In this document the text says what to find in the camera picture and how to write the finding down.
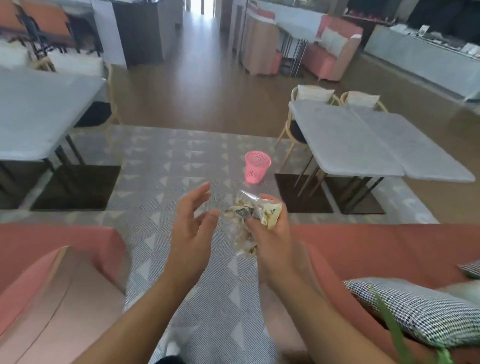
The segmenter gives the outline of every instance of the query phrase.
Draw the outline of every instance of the white tabletop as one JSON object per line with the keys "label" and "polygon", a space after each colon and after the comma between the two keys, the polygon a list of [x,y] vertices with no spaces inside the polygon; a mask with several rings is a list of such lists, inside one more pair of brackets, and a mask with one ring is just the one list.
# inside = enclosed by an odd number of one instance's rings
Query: white tabletop
{"label": "white tabletop", "polygon": [[0,69],[0,160],[48,157],[104,82],[101,77]]}
{"label": "white tabletop", "polygon": [[320,168],[339,176],[403,176],[402,166],[355,115],[311,100],[291,101],[293,113]]}
{"label": "white tabletop", "polygon": [[282,28],[286,32],[288,32],[292,37],[296,39],[305,39],[310,43],[318,41],[317,35],[313,33],[311,30],[304,28],[303,26],[279,22],[276,24],[279,28]]}
{"label": "white tabletop", "polygon": [[474,182],[475,176],[398,114],[362,107],[350,109],[378,136],[405,174],[419,180]]}

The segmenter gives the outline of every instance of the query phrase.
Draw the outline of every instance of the brown wooden floor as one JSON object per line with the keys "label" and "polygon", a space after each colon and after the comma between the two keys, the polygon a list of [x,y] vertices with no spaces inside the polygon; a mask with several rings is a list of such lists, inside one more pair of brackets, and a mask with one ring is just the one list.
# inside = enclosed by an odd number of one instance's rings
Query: brown wooden floor
{"label": "brown wooden floor", "polygon": [[[228,35],[214,19],[185,13],[175,53],[161,65],[116,69],[114,88],[125,124],[278,136],[290,92],[317,84],[281,75],[250,76],[227,50]],[[480,116],[357,57],[341,83],[321,86],[382,95],[391,112],[405,116],[476,176],[480,176]],[[480,182],[406,182],[441,222],[480,223]]]}

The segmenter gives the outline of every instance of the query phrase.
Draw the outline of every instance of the orange chair backrest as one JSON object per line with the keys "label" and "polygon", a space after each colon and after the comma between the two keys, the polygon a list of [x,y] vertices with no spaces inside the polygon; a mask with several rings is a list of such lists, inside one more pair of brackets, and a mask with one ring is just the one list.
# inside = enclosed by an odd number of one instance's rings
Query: orange chair backrest
{"label": "orange chair backrest", "polygon": [[35,19],[42,32],[71,36],[66,25],[69,21],[67,14],[59,5],[29,0],[21,0],[20,4],[22,9]]}
{"label": "orange chair backrest", "polygon": [[0,26],[24,31],[24,26],[17,19],[17,9],[11,0],[0,0]]}

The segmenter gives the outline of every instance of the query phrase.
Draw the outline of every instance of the hand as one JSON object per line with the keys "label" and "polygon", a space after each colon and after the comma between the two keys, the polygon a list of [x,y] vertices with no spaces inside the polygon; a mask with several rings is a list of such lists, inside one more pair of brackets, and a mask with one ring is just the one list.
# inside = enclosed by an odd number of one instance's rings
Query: hand
{"label": "hand", "polygon": [[202,275],[210,260],[212,236],[218,223],[218,210],[202,213],[197,218],[193,213],[212,195],[210,182],[191,190],[178,204],[177,218],[173,223],[170,254],[165,271],[180,285],[191,289]]}
{"label": "hand", "polygon": [[[261,198],[282,203],[277,198],[261,194]],[[273,229],[268,230],[255,218],[247,219],[247,226],[258,244],[258,269],[266,283],[275,290],[282,283],[283,277],[296,274],[293,264],[293,248],[290,236],[290,222],[284,203],[282,211]]]}

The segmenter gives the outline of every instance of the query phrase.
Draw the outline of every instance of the person's left hand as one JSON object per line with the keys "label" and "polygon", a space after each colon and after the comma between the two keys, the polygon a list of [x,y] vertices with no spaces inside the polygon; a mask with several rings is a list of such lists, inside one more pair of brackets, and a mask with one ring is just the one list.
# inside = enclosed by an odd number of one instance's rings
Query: person's left hand
{"label": "person's left hand", "polygon": [[193,213],[212,195],[210,182],[188,192],[178,204],[173,223],[170,254],[165,271],[173,271],[179,284],[190,288],[198,282],[210,260],[212,236],[218,223],[219,211],[214,209],[194,218]]}

